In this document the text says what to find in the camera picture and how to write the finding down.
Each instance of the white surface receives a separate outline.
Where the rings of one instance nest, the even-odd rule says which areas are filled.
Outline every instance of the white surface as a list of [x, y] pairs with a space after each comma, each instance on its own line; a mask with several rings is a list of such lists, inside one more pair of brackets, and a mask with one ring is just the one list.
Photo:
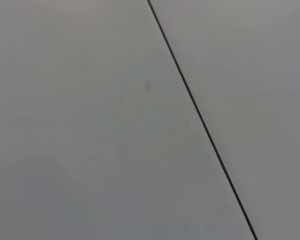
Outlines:
[[300, 240], [300, 0], [153, 0], [260, 240]]
[[0, 240], [252, 240], [148, 3], [0, 0]]

